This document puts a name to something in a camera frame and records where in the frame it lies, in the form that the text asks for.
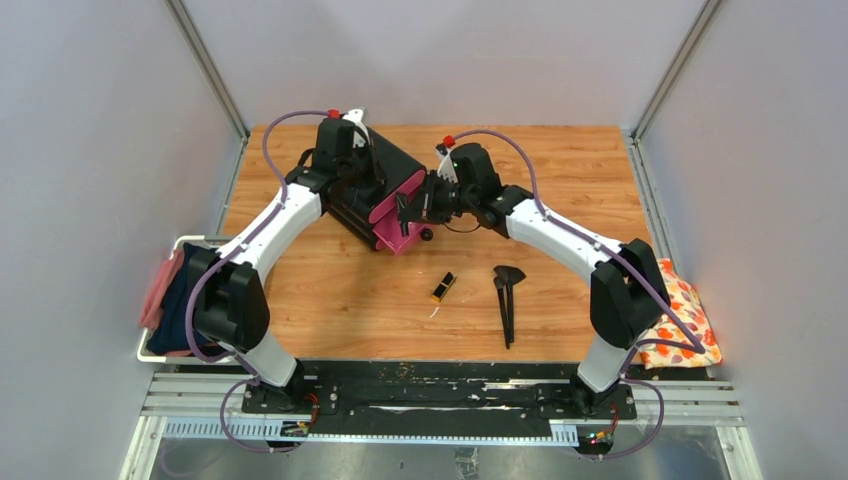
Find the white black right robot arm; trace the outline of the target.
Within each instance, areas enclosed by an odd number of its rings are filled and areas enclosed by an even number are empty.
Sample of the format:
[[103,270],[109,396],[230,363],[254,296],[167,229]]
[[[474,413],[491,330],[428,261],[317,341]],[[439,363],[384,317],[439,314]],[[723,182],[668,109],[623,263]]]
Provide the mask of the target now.
[[473,215],[483,228],[547,254],[590,289],[594,337],[570,380],[571,403],[596,417],[635,355],[636,343],[654,327],[670,299],[652,247],[604,237],[548,209],[529,190],[502,183],[486,149],[467,143],[446,149],[439,169],[414,194],[395,197],[400,227],[411,222],[446,225]]

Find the pink drawer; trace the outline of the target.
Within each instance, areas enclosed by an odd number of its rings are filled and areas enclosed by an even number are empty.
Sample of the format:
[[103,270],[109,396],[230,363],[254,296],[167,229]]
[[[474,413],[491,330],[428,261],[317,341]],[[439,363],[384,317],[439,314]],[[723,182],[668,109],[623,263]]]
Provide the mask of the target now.
[[368,217],[368,222],[370,224],[376,224],[395,209],[397,206],[396,197],[399,194],[410,196],[411,194],[416,193],[425,181],[426,175],[427,172],[425,170],[418,170],[399,187],[387,194],[386,197],[372,209]]
[[401,231],[401,223],[398,220],[396,209],[389,211],[382,219],[373,225],[373,233],[377,238],[375,248],[391,251],[394,255],[402,255],[412,245],[422,239],[421,232],[427,226],[423,223],[410,222],[408,234]]

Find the pink top drawer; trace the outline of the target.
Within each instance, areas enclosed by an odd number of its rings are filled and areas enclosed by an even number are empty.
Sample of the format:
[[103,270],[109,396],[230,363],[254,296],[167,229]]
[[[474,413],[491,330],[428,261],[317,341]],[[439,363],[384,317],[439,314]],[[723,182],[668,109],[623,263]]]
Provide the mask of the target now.
[[410,196],[411,194],[416,193],[425,181],[426,175],[427,172],[425,170],[418,170],[399,187],[387,194],[386,197],[372,209],[368,217],[368,222],[370,224],[376,224],[395,209],[397,206],[396,197],[399,194]]

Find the black drawer organizer box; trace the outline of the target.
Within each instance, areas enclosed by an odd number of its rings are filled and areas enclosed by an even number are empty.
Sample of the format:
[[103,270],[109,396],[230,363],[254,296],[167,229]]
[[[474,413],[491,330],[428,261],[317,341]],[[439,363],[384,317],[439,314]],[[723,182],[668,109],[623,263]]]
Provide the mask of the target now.
[[381,193],[346,188],[339,196],[329,194],[325,204],[334,219],[375,251],[378,250],[375,248],[377,238],[372,231],[374,224],[368,222],[372,209],[416,171],[426,171],[421,162],[377,134],[378,158],[388,174],[388,191]]

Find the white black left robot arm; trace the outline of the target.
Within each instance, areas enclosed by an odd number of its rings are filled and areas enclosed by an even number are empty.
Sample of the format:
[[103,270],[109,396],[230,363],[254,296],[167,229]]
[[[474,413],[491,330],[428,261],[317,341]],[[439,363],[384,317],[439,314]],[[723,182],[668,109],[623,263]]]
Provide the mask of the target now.
[[270,203],[232,240],[188,261],[183,328],[190,350],[206,363],[234,359],[248,372],[248,384],[267,389],[283,413],[298,411],[307,389],[302,362],[271,331],[265,296],[270,270],[348,185],[387,182],[364,109],[315,114],[321,119],[316,144],[292,170],[283,173],[266,160],[279,181]]

